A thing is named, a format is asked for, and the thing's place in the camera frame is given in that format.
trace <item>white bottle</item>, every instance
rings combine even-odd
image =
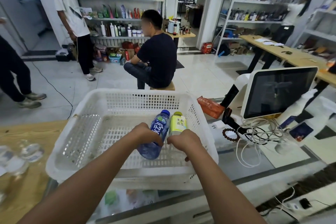
[[[100,27],[101,27],[101,33],[102,33],[102,35],[103,35],[103,36],[106,36],[105,25],[103,24],[103,22],[101,22]]]
[[[305,94],[302,94],[299,100],[289,106],[276,119],[277,124],[279,124],[279,128],[285,129],[289,124],[291,124],[295,120],[295,118],[302,113],[306,103],[314,96],[316,92],[316,89],[307,91]]]
[[[114,31],[114,26],[113,26],[112,23],[110,23],[110,30],[111,30],[111,36],[112,36],[112,37],[115,37],[115,36],[116,36],[116,33],[115,33],[115,31]]]
[[[128,36],[132,37],[132,30],[130,27],[127,28]]]
[[[115,36],[119,36],[117,25],[114,25],[114,34]]]
[[[302,121],[289,131],[289,134],[297,142],[316,136],[326,126],[330,115],[336,113],[336,103],[325,97],[319,97],[318,100],[320,105],[317,109],[318,114],[311,119]]]

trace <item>blue bottle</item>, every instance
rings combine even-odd
[[[163,110],[158,114],[150,125],[150,129],[156,132],[162,139],[162,142],[165,141],[169,125],[170,125],[170,112],[168,110]],[[141,156],[146,159],[156,159],[161,152],[161,147],[157,143],[148,143],[141,144],[137,148]]]

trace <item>man in black t-shirt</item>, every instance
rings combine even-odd
[[[141,28],[149,36],[137,55],[124,69],[138,79],[138,89],[145,83],[153,88],[165,88],[171,83],[177,61],[177,48],[173,39],[162,32],[162,16],[155,10],[147,10],[141,17]]]

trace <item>wooden surface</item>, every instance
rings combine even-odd
[[[291,59],[287,61],[293,66],[317,66],[319,71],[317,72],[317,78],[329,83],[331,86],[336,87],[336,74],[323,71],[327,68],[326,61],[320,60],[310,54],[309,59]]]
[[[167,35],[170,35],[172,38],[183,38],[183,37],[195,37],[196,35],[194,33],[190,33],[190,34],[185,34],[185,35],[180,35],[180,34],[177,34],[177,35],[173,35],[173,34],[170,34],[168,32],[165,32],[165,34]]]
[[[39,143],[44,148],[43,157],[31,163],[27,171],[14,177],[5,174],[0,177],[0,191],[5,192],[6,199],[0,205],[0,223],[14,224],[30,209],[41,201],[49,177],[45,164],[54,144],[66,125],[67,120],[0,127],[0,145],[7,145],[19,151],[21,139]]]
[[[273,45],[264,45],[263,43],[259,43],[256,41],[256,39],[264,38],[260,35],[240,35],[239,38],[244,39],[245,41],[249,42],[250,44],[255,45],[256,47],[259,47],[269,53],[274,54],[277,57],[280,57],[281,59],[288,61],[290,59],[308,59],[311,57],[309,53],[301,52],[298,49],[293,49],[288,46],[283,46],[281,48],[280,46],[273,46]]]

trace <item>hand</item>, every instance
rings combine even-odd
[[[168,137],[167,143],[174,145],[176,149],[183,151],[187,155],[188,150],[194,150],[198,147],[203,148],[200,138],[189,129],[185,129],[178,136]]]
[[[159,146],[163,146],[161,137],[154,131],[150,130],[148,125],[144,122],[140,123],[139,125],[136,125],[132,129],[130,134],[132,134],[133,138],[135,139],[136,147],[139,144],[152,143],[152,142],[157,143]]]
[[[76,41],[77,41],[77,37],[76,37],[76,35],[75,35],[73,32],[69,32],[68,34],[69,34],[69,36],[70,36],[70,38],[71,38],[71,40],[72,40],[73,42],[76,42]]]

